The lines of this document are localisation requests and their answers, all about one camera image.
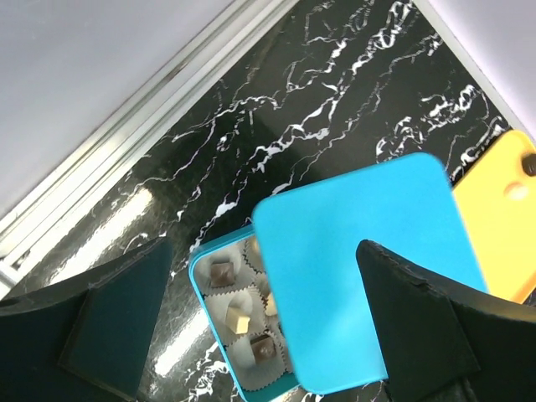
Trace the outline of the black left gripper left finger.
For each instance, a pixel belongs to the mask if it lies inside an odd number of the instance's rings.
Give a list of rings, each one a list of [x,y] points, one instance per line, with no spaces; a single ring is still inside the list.
[[[173,259],[158,237],[1,301],[3,401],[133,401]]]

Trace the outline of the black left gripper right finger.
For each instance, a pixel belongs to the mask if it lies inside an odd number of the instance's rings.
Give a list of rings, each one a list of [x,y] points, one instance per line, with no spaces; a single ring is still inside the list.
[[[356,250],[394,401],[533,401],[535,309],[429,271],[370,240]]]

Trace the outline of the dark chocolate square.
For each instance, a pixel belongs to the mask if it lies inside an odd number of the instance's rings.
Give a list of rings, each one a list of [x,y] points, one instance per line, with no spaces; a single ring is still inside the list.
[[[231,261],[213,263],[210,266],[210,285],[213,288],[232,286],[235,283],[235,267]]]

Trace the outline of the white chocolate bar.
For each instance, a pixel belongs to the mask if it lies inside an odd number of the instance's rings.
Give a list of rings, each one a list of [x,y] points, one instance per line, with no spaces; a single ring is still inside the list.
[[[237,307],[229,307],[225,317],[226,327],[236,335],[249,331],[250,316]]]

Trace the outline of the blue tin lid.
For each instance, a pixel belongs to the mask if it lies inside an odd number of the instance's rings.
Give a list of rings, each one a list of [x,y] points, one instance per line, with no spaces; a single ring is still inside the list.
[[[294,373],[315,394],[387,376],[356,261],[360,241],[487,289],[444,165],[428,153],[270,196],[252,221]]]

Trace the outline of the white chocolate round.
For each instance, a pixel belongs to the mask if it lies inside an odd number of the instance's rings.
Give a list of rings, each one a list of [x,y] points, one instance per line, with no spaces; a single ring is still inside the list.
[[[276,302],[273,294],[270,292],[265,299],[265,314],[268,317],[273,317],[277,315]]]

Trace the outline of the dark chocolate edge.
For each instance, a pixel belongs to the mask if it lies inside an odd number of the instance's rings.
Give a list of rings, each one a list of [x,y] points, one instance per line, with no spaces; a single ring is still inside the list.
[[[251,351],[256,364],[264,363],[276,357],[276,343],[268,334],[262,334],[250,341]]]

